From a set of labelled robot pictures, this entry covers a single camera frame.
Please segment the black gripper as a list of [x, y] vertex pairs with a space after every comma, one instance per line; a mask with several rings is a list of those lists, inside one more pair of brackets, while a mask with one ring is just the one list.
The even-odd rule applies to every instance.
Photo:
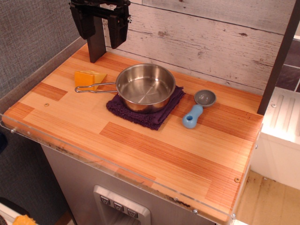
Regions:
[[[94, 17], [109, 17], [109, 35], [111, 48], [116, 49], [127, 39], [129, 0], [71, 0], [70, 10], [79, 32], [83, 39], [88, 39], [95, 34]], [[113, 5], [113, 10], [102, 5]]]

